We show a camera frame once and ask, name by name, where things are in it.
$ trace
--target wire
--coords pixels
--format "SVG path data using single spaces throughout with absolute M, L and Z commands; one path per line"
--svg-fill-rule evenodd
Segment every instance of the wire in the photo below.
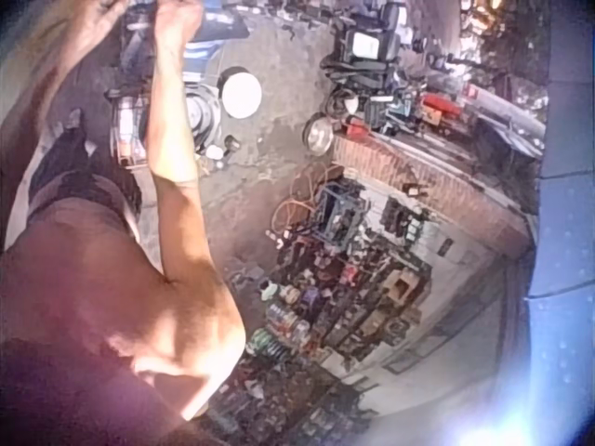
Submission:
M 312 175 L 309 172 L 309 170 L 316 171 L 317 169 L 315 168 L 315 166 L 317 166 L 317 165 L 320 165 L 324 171 L 314 181 L 314 180 L 312 180 Z M 293 223 L 293 218 L 294 218 L 294 216 L 296 216 L 296 211 L 299 207 L 301 207 L 303 209 L 307 209 L 311 213 L 316 212 L 317 189 L 315 189 L 315 188 L 321 184 L 326 184 L 328 182 L 328 174 L 331 171 L 333 171 L 334 169 L 339 168 L 339 167 L 343 167 L 343 166 L 334 164 L 334 165 L 331 165 L 330 167 L 327 167 L 326 164 L 323 163 L 322 161 L 317 161 L 313 164 L 307 165 L 298 175 L 294 176 L 294 179 L 291 182 L 291 185 L 289 186 L 289 198 L 280 202 L 279 205 L 277 206 L 277 208 L 275 209 L 275 211 L 272 213 L 271 231 L 276 234 L 281 234 L 284 230 L 286 230 L 289 226 L 291 226 L 291 224 Z M 303 178 L 303 177 L 308 180 L 309 197 L 305 200 L 300 199 L 295 196 L 296 183 L 300 178 Z M 281 227 L 278 222 L 279 213 L 281 212 L 282 209 L 286 208 L 287 206 L 290 206 L 290 207 L 288 207 L 288 210 L 286 213 L 286 219 L 283 223 L 283 226 Z

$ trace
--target metal part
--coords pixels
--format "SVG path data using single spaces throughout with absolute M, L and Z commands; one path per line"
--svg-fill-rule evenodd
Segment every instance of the metal part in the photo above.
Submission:
M 315 116 L 304 128 L 304 144 L 316 156 L 327 153 L 334 138 L 333 123 L 325 116 Z

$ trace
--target dark pants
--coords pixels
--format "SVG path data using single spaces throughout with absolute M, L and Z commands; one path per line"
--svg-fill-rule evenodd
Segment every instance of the dark pants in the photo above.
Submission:
M 139 217 L 142 197 L 134 176 L 119 165 L 107 150 L 97 147 L 89 156 L 85 141 L 86 132 L 82 126 L 66 129 L 56 139 L 33 174 L 29 186 L 29 203 L 55 177 L 65 175 L 57 195 L 46 203 L 41 203 L 29 218 L 58 200 L 76 197 L 109 207 L 124 219 L 122 210 L 115 208 L 111 195 L 97 185 L 94 176 L 105 177 L 115 184 L 124 194 L 134 215 Z

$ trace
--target white lid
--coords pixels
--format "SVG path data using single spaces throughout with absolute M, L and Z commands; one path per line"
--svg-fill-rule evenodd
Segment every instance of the white lid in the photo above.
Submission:
M 233 74 L 223 85 L 221 101 L 232 118 L 247 118 L 258 110 L 262 101 L 260 82 L 249 72 Z

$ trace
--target shirtless man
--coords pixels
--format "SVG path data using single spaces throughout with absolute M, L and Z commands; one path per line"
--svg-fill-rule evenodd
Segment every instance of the shirtless man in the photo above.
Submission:
M 163 403 L 172 413 L 192 418 L 244 348 L 240 314 L 216 272 L 205 236 L 182 82 L 184 47 L 201 24 L 202 5 L 197 0 L 157 3 L 146 143 L 157 191 L 163 274 L 133 237 L 138 188 L 86 154 L 84 118 L 73 113 L 33 176 L 26 230 L 0 258 L 0 405 L 13 408 L 8 419 L 27 419 L 29 430 L 51 430 L 56 417 L 59 423 L 76 418 L 84 431 L 120 423 L 117 435 L 142 444 L 175 424 L 163 421 L 159 413 L 165 409 L 151 407 Z M 127 0 L 81 0 L 52 66 L 3 123 L 2 243 L 7 210 L 51 100 L 126 6 Z M 45 409 L 38 408 L 42 403 Z M 139 413 L 145 412 L 150 414 L 143 418 Z M 133 419 L 140 426 L 131 427 Z M 78 441 L 67 442 L 83 444 Z M 114 443 L 108 435 L 102 444 Z

